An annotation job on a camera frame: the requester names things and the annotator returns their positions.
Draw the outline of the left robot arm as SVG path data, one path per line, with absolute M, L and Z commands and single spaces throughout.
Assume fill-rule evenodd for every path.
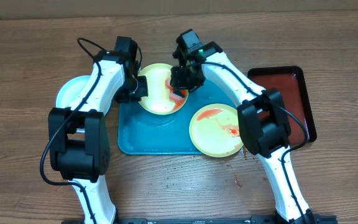
M 40 161 L 43 180 L 71 186 L 85 214 L 83 223 L 114 223 L 105 173 L 110 145 L 105 123 L 112 102 L 130 103 L 146 96 L 146 80 L 138 76 L 139 51 L 105 51 L 94 55 L 93 70 L 60 89 L 48 115 L 49 141 Z

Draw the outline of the white plate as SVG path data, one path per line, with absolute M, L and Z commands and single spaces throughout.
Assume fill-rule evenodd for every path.
M 55 107 L 56 108 L 71 108 L 74 110 L 85 97 L 87 92 L 96 81 L 95 76 L 82 75 L 75 77 L 65 83 L 56 97 Z M 96 88 L 92 91 L 91 95 L 87 99 L 86 103 L 79 109 L 82 112 L 88 112 L 90 110 L 96 110 L 103 112 L 106 116 L 111 107 L 111 102 L 107 100 L 107 86 L 105 84 L 106 78 L 102 76 L 99 79 Z

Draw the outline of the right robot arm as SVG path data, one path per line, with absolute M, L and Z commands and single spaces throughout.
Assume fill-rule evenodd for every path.
M 259 157 L 272 187 L 277 223 L 314 223 L 291 164 L 289 119 L 294 115 L 281 93 L 248 79 L 215 42 L 178 44 L 173 57 L 179 61 L 170 82 L 174 89 L 195 91 L 209 80 L 235 104 L 241 140 Z

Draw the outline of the orange sponge with green scourer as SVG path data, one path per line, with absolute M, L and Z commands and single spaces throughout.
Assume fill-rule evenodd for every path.
M 170 85 L 170 79 L 165 80 L 165 86 L 170 90 L 169 100 L 173 101 L 175 104 L 172 110 L 176 111 L 180 109 L 187 99 L 188 91 L 179 90 L 175 93 L 173 87 Z

